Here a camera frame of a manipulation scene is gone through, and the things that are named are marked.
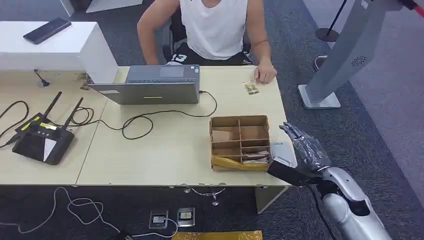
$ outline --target man's arm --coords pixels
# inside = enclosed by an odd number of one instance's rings
[[[138,40],[147,64],[159,64],[155,29],[161,27],[180,6],[180,0],[155,0],[137,23]]]
[[[247,0],[246,29],[253,54],[259,61],[255,78],[259,82],[269,83],[277,75],[271,63],[271,48],[265,30],[263,0]]]

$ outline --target floor socket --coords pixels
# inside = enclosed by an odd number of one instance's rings
[[[194,207],[184,207],[178,209],[178,214],[176,219],[178,220],[179,227],[193,227],[196,224],[195,221],[195,208]]]
[[[168,226],[168,213],[167,209],[155,209],[150,212],[150,219],[148,221],[149,229],[166,229]]]

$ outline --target white tank top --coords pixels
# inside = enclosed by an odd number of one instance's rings
[[[221,0],[212,8],[202,0],[179,3],[190,49],[210,60],[226,60],[243,50],[248,0]]]

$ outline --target office chair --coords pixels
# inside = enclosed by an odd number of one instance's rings
[[[162,52],[166,61],[169,62],[175,53],[175,44],[187,38],[186,27],[181,19],[181,8],[171,16],[170,21],[165,23],[162,33]],[[246,33],[243,37],[243,52],[247,55],[251,52],[251,43]]]

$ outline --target vent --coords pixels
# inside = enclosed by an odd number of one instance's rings
[[[351,64],[354,67],[358,67],[364,64],[366,60],[367,60],[366,56],[357,56],[352,60]]]

